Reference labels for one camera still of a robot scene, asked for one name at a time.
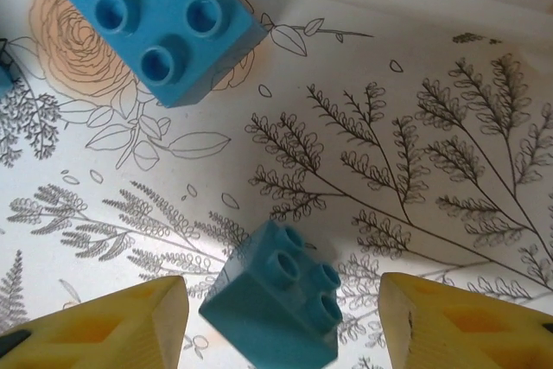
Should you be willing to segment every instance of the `blue lego brick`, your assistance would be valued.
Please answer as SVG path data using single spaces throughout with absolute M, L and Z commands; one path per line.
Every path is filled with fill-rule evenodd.
M 239 0 L 70 0 L 165 106 L 199 102 L 263 38 Z
M 200 314 L 257 369 L 320 369 L 338 357 L 339 287 L 294 228 L 269 221 L 234 250 Z
M 4 67 L 0 67 L 0 99 L 8 92 L 13 86 L 10 72 Z

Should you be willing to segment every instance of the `toy block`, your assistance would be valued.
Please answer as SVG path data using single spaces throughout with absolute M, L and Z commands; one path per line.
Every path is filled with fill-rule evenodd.
M 181 277 L 164 277 L 12 328 L 0 369 L 176 369 L 188 320 Z
M 266 222 L 234 250 L 200 306 L 258 369 L 319 369 L 338 356 L 340 278 L 290 226 Z
M 239 0 L 70 0 L 165 106 L 199 102 L 267 35 Z
M 380 282 L 393 369 L 550 369 L 553 316 L 401 273 Z
M 8 92 L 12 86 L 13 82 L 11 80 L 10 72 L 4 67 L 0 66 L 0 99 L 3 95 Z

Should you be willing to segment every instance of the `lego brick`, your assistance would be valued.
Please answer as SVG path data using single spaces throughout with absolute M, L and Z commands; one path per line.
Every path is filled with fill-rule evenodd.
M 401 273 L 380 282 L 393 369 L 548 369 L 553 316 Z
M 200 314 L 259 369 L 319 369 L 338 356 L 339 287 L 294 228 L 269 221 L 229 257 Z
M 0 99 L 13 86 L 10 73 L 4 67 L 0 67 Z
M 0 369 L 176 369 L 187 321 L 184 280 L 159 278 L 12 328 Z
M 199 102 L 267 35 L 239 0 L 70 0 L 165 106 Z

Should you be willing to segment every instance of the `floral pattern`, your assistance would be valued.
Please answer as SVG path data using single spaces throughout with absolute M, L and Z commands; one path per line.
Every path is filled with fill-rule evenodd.
M 172 110 L 67 0 L 0 16 L 17 75 L 0 100 L 0 332 L 180 275 L 187 360 L 251 367 L 196 310 L 269 217 L 340 273 L 332 367 L 390 368 L 387 271 L 553 312 L 553 110 L 517 48 L 322 0 L 241 1 L 268 36 L 214 88 L 232 94 Z

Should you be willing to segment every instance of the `orange rose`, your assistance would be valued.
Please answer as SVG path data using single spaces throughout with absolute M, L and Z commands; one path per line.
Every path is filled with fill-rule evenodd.
M 35 0 L 30 22 L 42 69 L 56 91 L 109 105 L 125 87 L 136 88 L 135 74 L 68 0 Z

